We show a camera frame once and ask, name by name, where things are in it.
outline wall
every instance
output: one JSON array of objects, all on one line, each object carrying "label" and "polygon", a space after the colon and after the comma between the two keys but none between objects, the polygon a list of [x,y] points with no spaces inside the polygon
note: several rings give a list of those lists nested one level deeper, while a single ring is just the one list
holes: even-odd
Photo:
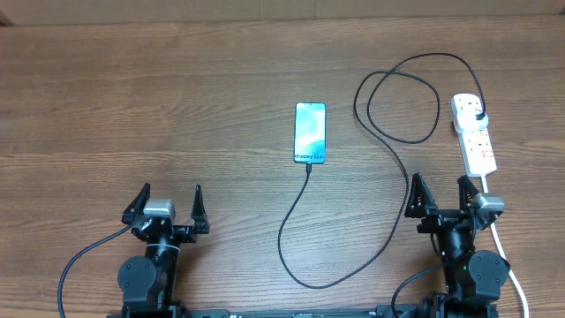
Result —
[{"label": "wall", "polygon": [[565,0],[0,0],[5,25],[558,14]]}]

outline power strip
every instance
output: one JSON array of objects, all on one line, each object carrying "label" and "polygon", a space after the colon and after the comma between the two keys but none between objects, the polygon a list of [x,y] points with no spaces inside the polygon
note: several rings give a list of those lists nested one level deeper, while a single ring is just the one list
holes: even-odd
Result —
[{"label": "power strip", "polygon": [[[480,178],[483,192],[488,193],[486,175],[496,170],[493,145],[486,129],[488,126],[488,116],[485,115],[483,119],[477,120],[477,114],[482,111],[482,105],[480,99],[476,95],[471,94],[453,96],[451,99],[451,110],[453,111],[453,125],[459,137],[465,171],[469,177]],[[506,259],[494,223],[491,224],[491,232],[493,233],[498,253]],[[522,307],[524,308],[524,318],[529,318],[530,309],[528,308],[528,301],[524,291],[512,269],[508,275],[520,295]]]}]

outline white power cord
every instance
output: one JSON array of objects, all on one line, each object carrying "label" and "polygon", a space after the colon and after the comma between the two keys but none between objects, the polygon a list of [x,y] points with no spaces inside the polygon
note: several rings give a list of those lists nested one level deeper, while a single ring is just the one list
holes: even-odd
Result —
[{"label": "white power cord", "polygon": [[[485,175],[480,176],[480,182],[483,185],[483,192],[488,193],[488,185],[486,185]],[[496,248],[498,249],[498,254],[500,254],[502,258],[506,260],[506,254],[502,249],[501,239],[498,237],[498,232],[496,231],[496,226],[494,225],[494,223],[491,224],[491,232],[493,233],[494,243],[496,244]],[[514,275],[512,269],[509,271],[508,275],[510,276],[512,283],[514,283],[514,286],[516,287],[516,290],[520,295],[520,300],[522,301],[522,307],[524,308],[524,318],[530,318],[530,309],[528,308],[528,300],[526,299],[526,295],[522,290],[522,286],[520,286],[520,283],[518,283],[518,279],[516,278],[516,275]]]}]

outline phone screen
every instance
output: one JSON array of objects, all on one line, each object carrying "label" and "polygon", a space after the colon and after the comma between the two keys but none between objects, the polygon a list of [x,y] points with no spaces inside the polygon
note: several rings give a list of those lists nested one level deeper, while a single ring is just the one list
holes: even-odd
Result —
[{"label": "phone screen", "polygon": [[294,124],[294,161],[324,163],[326,161],[326,104],[297,103]]}]

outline wooden table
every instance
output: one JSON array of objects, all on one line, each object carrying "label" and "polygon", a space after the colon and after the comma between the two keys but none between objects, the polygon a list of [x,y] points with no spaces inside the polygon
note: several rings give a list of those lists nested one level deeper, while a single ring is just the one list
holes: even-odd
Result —
[{"label": "wooden table", "polygon": [[[565,305],[565,18],[351,19],[291,22],[0,28],[0,316],[57,317],[57,282],[82,247],[122,227],[145,182],[189,220],[200,183],[211,233],[184,245],[177,296],[190,308],[373,307],[438,262],[418,220],[401,219],[386,252],[337,287],[313,291],[284,272],[276,236],[305,178],[292,161],[294,104],[328,104],[328,160],[315,166],[282,249],[298,277],[329,283],[382,246],[405,187],[391,154],[353,119],[365,75],[424,52],[467,59],[485,91],[506,202],[497,222],[532,316]],[[441,95],[433,137],[392,142],[443,208],[464,174],[449,99],[476,93],[456,60],[403,68]],[[369,83],[374,85],[376,79]],[[361,101],[370,93],[367,86]],[[435,100],[411,79],[389,79],[373,117],[397,137],[431,128]],[[479,249],[495,250],[489,230]],[[117,270],[143,254],[127,234],[78,260],[64,287],[67,316],[105,317],[122,304]],[[442,291],[440,273],[399,302]],[[498,302],[520,316],[510,281]]]}]

